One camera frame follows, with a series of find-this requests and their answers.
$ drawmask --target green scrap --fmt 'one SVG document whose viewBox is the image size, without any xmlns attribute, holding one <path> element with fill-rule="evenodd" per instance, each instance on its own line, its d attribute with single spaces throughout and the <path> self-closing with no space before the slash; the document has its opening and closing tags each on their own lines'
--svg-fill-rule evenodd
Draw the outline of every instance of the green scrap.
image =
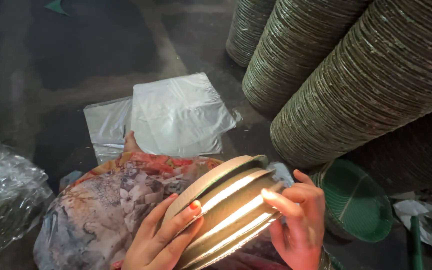
<svg viewBox="0 0 432 270">
<path fill-rule="evenodd" d="M 46 9 L 52 10 L 54 12 L 57 12 L 59 14 L 63 14 L 63 15 L 69 16 L 69 14 L 66 13 L 66 11 L 63 10 L 63 8 L 61 6 L 61 1 L 62 0 L 55 0 L 55 1 L 53 1 L 53 2 L 51 2 L 49 4 L 47 4 L 47 5 L 45 5 L 44 7 Z"/>
</svg>

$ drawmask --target hand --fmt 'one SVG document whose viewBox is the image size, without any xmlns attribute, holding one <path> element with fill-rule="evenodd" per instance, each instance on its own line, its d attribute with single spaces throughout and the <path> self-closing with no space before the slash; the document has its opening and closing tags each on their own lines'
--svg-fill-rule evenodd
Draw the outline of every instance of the hand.
<svg viewBox="0 0 432 270">
<path fill-rule="evenodd" d="M 282 194 L 261 191 L 264 201 L 286 217 L 287 226 L 280 219 L 269 226 L 271 242 L 293 270 L 317 270 L 325 234 L 325 194 L 308 175 L 299 170 L 293 174 L 301 183 Z"/>
<path fill-rule="evenodd" d="M 173 239 L 186 224 L 201 213 L 201 203 L 193 201 L 156 232 L 159 220 L 177 197 L 176 193 L 169 196 L 142 221 L 141 227 L 139 227 L 136 237 L 126 253 L 121 270 L 171 270 L 174 268 L 183 250 L 189 245 L 203 224 L 201 217 Z"/>
</svg>

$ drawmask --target plastic wrap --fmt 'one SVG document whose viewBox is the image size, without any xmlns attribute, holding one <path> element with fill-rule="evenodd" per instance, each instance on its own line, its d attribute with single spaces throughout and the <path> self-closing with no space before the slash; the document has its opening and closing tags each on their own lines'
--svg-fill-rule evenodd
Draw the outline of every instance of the plastic wrap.
<svg viewBox="0 0 432 270">
<path fill-rule="evenodd" d="M 205 73 L 136 84 L 131 130 L 146 153 L 217 154 L 220 135 L 236 126 Z"/>
<path fill-rule="evenodd" d="M 124 135 L 131 125 L 133 97 L 88 105 L 84 116 L 98 164 L 116 159 L 124 147 Z"/>
<path fill-rule="evenodd" d="M 0 251 L 38 224 L 52 199 L 42 169 L 0 143 Z"/>
</svg>

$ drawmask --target stacked plates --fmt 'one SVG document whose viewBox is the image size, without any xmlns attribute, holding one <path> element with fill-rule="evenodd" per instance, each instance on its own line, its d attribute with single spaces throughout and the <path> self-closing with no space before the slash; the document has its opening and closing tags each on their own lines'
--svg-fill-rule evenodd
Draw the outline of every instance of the stacked plates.
<svg viewBox="0 0 432 270">
<path fill-rule="evenodd" d="M 432 112 L 432 0 L 377 0 L 271 125 L 289 163 L 326 163 Z"/>
<path fill-rule="evenodd" d="M 336 159 L 310 177 L 324 191 L 324 225 L 334 235 L 366 242 L 388 235 L 393 224 L 389 199 L 361 168 Z"/>
<path fill-rule="evenodd" d="M 243 91 L 275 116 L 368 6 L 369 0 L 279 0 L 243 79 Z"/>
<path fill-rule="evenodd" d="M 432 113 L 344 156 L 389 195 L 432 187 Z"/>
<path fill-rule="evenodd" d="M 240 66 L 247 67 L 276 0 L 238 0 L 226 41 L 226 51 Z"/>
</svg>

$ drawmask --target concrete floor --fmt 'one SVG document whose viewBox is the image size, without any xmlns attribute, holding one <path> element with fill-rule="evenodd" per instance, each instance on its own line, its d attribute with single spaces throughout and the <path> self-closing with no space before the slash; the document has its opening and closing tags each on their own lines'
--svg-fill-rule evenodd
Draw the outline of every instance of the concrete floor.
<svg viewBox="0 0 432 270">
<path fill-rule="evenodd" d="M 83 108 L 132 95 L 136 83 L 205 72 L 228 109 L 243 120 L 223 136 L 227 160 L 265 154 L 281 161 L 269 139 L 270 121 L 241 90 L 245 70 L 225 53 L 234 0 L 0 0 L 0 141 L 49 175 L 56 191 L 68 173 L 97 165 Z M 0 256 L 0 269 L 36 269 L 38 229 Z M 327 248 L 348 270 L 408 269 L 406 230 L 382 242 Z M 432 258 L 426 269 L 432 269 Z"/>
</svg>

